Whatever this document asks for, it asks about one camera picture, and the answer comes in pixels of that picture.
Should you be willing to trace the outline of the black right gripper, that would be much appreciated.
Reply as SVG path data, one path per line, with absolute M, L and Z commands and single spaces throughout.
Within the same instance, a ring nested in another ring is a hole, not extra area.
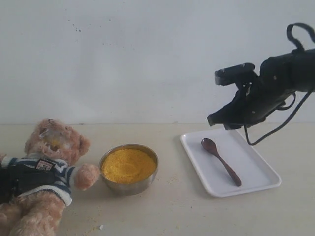
M 287 105 L 290 96 L 295 97 L 295 89 L 287 76 L 260 76 L 237 92 L 232 102 L 209 114 L 207 121 L 210 126 L 223 124 L 225 130 L 249 128 L 275 111 L 290 109 L 294 104 Z

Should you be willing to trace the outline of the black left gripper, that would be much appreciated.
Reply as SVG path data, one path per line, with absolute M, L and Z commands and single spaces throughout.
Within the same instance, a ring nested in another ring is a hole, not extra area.
M 52 171 L 37 170 L 25 165 L 0 168 L 0 203 L 8 203 L 14 196 L 55 182 Z

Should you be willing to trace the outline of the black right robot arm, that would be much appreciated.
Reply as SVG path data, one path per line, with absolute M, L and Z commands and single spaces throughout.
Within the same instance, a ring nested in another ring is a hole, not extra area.
M 306 50 L 269 57 L 256 74 L 250 62 L 217 70 L 215 83 L 235 84 L 237 92 L 231 102 L 208 115 L 210 126 L 223 124 L 226 129 L 251 127 L 264 122 L 285 105 L 295 92 L 315 90 L 315 51 Z

